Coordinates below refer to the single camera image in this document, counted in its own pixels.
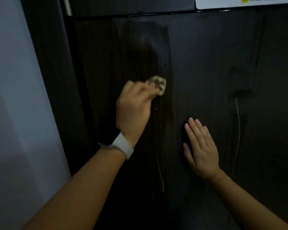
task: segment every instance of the cabinet door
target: cabinet door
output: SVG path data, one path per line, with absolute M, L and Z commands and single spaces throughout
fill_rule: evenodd
M 74 17 L 195 9 L 195 0 L 70 0 Z

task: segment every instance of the white wall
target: white wall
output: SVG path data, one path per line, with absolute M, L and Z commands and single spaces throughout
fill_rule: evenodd
M 0 0 L 0 229 L 19 229 L 69 178 L 20 0 Z

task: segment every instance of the hand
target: hand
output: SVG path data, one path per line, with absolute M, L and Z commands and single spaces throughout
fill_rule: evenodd
M 150 117 L 151 101 L 160 93 L 154 83 L 128 81 L 116 102 L 116 128 L 134 147 Z
M 184 125 L 191 142 L 193 156 L 188 144 L 183 143 L 184 155 L 194 172 L 203 179 L 213 179 L 221 169 L 219 168 L 219 155 L 216 145 L 206 126 L 198 119 L 189 118 Z

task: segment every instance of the left hand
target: left hand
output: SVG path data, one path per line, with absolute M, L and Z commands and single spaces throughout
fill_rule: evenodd
M 116 128 L 134 147 L 150 117 L 151 101 L 160 93 L 154 83 L 127 81 L 116 102 Z

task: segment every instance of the yellow sticker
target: yellow sticker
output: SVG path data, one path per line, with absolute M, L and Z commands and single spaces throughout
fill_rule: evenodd
M 249 2 L 250 0 L 242 0 L 242 3 L 247 3 Z

